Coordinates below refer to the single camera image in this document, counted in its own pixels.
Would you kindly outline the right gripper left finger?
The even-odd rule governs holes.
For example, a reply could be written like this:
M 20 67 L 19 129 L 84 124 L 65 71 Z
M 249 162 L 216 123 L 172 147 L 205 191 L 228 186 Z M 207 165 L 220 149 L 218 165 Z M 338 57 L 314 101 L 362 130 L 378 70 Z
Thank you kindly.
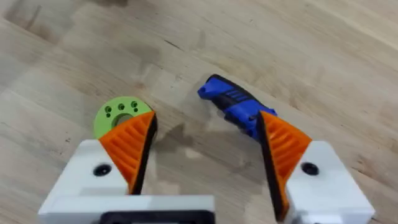
M 99 139 L 82 141 L 50 193 L 57 197 L 139 194 L 156 131 L 157 118 L 150 111 Z

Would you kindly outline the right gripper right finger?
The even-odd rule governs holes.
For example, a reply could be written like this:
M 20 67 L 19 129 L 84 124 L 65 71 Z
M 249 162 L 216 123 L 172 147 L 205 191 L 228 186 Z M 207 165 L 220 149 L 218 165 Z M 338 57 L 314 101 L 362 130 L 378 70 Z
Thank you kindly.
M 375 209 L 326 141 L 260 111 L 257 135 L 277 223 L 369 223 Z

